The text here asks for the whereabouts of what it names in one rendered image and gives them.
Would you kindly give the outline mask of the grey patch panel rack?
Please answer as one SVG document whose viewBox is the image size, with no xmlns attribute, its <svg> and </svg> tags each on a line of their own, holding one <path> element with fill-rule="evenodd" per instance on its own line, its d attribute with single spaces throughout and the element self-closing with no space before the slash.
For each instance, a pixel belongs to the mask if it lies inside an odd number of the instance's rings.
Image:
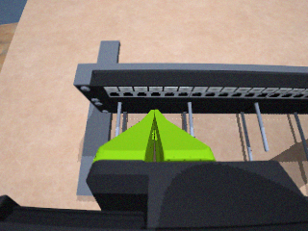
<svg viewBox="0 0 308 231">
<path fill-rule="evenodd" d="M 253 161 L 244 114 L 256 114 L 269 151 L 261 114 L 308 115 L 308 66 L 269 64 L 119 63 L 119 40 L 101 40 L 96 64 L 78 64 L 73 86 L 90 102 L 76 195 L 93 196 L 86 179 L 98 148 L 122 133 L 126 114 L 183 114 L 193 135 L 193 114 L 241 114 L 249 161 Z M 118 105 L 118 106 L 117 106 Z M 188 133 L 188 132 L 187 132 Z"/>
</svg>

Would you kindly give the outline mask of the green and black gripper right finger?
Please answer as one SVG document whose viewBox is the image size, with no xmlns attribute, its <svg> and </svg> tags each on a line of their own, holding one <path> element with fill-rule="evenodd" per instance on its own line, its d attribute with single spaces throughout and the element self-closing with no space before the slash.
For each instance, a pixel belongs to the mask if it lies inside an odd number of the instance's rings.
<svg viewBox="0 0 308 231">
<path fill-rule="evenodd" d="M 168 121 L 159 110 L 155 110 L 155 154 L 156 162 L 216 161 L 210 146 Z"/>
</svg>

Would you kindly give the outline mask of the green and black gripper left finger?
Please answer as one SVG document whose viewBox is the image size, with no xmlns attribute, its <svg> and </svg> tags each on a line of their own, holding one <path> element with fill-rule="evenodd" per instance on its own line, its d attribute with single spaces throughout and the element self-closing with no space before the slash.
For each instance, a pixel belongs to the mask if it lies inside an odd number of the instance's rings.
<svg viewBox="0 0 308 231">
<path fill-rule="evenodd" d="M 143 120 L 101 145 L 93 162 L 97 160 L 144 160 L 145 162 L 153 162 L 154 141 L 155 110 L 151 110 Z"/>
</svg>

